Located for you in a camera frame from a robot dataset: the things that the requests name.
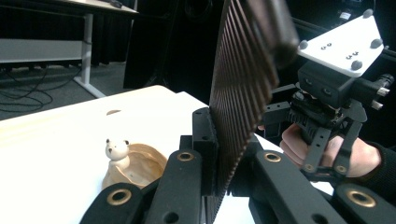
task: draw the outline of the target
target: white teddy bear figurine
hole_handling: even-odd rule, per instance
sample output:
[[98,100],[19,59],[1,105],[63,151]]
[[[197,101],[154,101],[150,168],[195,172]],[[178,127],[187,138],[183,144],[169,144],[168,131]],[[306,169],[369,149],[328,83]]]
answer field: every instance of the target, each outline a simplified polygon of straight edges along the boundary
[[117,166],[120,170],[128,168],[129,161],[129,142],[124,141],[110,141],[106,140],[106,155],[111,159],[108,166]]

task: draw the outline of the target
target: black metal bracket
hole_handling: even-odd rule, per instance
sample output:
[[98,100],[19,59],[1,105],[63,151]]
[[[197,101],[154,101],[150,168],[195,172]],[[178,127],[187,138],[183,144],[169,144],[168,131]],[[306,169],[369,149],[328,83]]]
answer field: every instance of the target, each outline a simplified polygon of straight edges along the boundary
[[[371,82],[347,77],[321,64],[308,62],[299,71],[299,83],[291,88],[279,88],[273,93],[295,90],[288,101],[267,106],[262,125],[265,137],[281,135],[280,124],[295,123],[302,129],[302,138],[309,146],[302,172],[312,181],[337,184],[347,175],[352,146],[367,120],[362,104],[379,109],[377,101],[388,94],[393,76],[382,75]],[[320,166],[323,152],[336,135],[344,142],[332,167]]]
[[[81,223],[213,223],[223,195],[213,190],[218,143],[207,107],[193,113],[193,126],[193,135],[180,137],[161,179],[143,189],[124,183],[104,189]],[[334,196],[315,189],[288,158],[264,150],[254,135],[228,191],[250,198],[258,224],[396,220],[395,207],[366,188],[339,185]]]

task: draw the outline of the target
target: human hand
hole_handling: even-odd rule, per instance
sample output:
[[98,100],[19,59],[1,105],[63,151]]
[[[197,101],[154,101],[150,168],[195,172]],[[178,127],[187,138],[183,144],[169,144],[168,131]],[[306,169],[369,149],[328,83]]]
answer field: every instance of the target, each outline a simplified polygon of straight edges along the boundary
[[[289,159],[301,167],[308,153],[308,144],[301,137],[301,129],[296,124],[292,124],[282,133],[280,147]],[[335,136],[325,148],[321,160],[321,166],[331,167],[335,157],[343,144],[344,139]],[[381,156],[376,147],[372,147],[357,138],[352,146],[352,153],[349,161],[349,171],[347,177],[360,177],[369,174],[381,164]]]
[[259,125],[259,126],[257,126],[257,129],[259,129],[260,131],[264,131],[265,130],[265,126],[264,125]]

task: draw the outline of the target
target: black curtain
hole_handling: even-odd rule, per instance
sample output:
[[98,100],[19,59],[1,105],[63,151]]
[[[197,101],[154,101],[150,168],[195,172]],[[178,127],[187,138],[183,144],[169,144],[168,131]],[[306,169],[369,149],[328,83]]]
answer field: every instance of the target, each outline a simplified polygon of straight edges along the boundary
[[[120,1],[126,7],[134,7],[134,0]],[[132,20],[124,17],[94,14],[93,65],[126,61],[131,24]],[[82,40],[83,36],[84,20],[82,17],[0,7],[0,38]]]

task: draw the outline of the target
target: white table surface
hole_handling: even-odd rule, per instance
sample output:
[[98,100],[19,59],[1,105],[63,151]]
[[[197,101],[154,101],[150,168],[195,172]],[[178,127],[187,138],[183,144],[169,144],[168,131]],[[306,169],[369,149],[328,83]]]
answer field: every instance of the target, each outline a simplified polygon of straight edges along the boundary
[[[101,190],[107,138],[168,157],[191,134],[192,112],[205,106],[154,86],[0,121],[0,223],[79,223]],[[107,116],[111,110],[120,112]],[[216,223],[253,223],[248,199],[226,197]]]

